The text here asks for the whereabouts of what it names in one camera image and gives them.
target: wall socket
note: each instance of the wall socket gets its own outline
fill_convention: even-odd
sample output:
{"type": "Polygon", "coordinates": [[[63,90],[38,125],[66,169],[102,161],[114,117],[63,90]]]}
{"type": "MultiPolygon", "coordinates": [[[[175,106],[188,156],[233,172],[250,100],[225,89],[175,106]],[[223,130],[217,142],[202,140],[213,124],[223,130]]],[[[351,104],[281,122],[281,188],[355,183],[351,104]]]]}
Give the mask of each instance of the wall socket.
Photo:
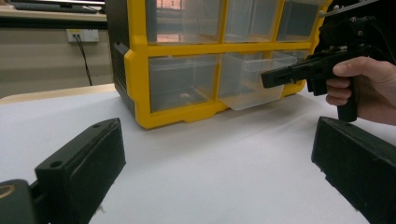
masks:
{"type": "Polygon", "coordinates": [[[99,42],[98,30],[66,29],[69,42],[77,42],[77,36],[81,42],[99,42]]]}

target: cable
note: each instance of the cable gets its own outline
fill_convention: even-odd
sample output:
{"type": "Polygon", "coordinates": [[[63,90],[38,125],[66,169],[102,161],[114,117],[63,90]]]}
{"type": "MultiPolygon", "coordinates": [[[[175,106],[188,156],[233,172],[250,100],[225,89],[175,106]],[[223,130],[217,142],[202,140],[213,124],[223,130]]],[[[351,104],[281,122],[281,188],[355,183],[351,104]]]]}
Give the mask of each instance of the cable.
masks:
{"type": "Polygon", "coordinates": [[[73,37],[77,40],[79,49],[81,50],[82,57],[84,58],[84,62],[85,62],[85,71],[87,73],[88,80],[90,81],[90,85],[92,86],[90,69],[88,68],[88,65],[87,65],[87,58],[85,57],[85,51],[84,51],[84,47],[82,46],[81,37],[79,35],[73,35],[73,37]]]}

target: white table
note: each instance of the white table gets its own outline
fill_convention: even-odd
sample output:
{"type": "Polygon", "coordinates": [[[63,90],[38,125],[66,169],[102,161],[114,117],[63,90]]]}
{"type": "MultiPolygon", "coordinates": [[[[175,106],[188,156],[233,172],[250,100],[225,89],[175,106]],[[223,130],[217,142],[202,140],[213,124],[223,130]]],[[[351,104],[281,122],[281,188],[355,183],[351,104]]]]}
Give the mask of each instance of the white table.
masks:
{"type": "MultiPolygon", "coordinates": [[[[0,105],[0,182],[35,167],[92,124],[120,118],[127,164],[91,224],[363,224],[311,161],[324,96],[281,101],[153,130],[116,91],[0,105]]],[[[396,145],[396,127],[355,125],[396,145]]]]}

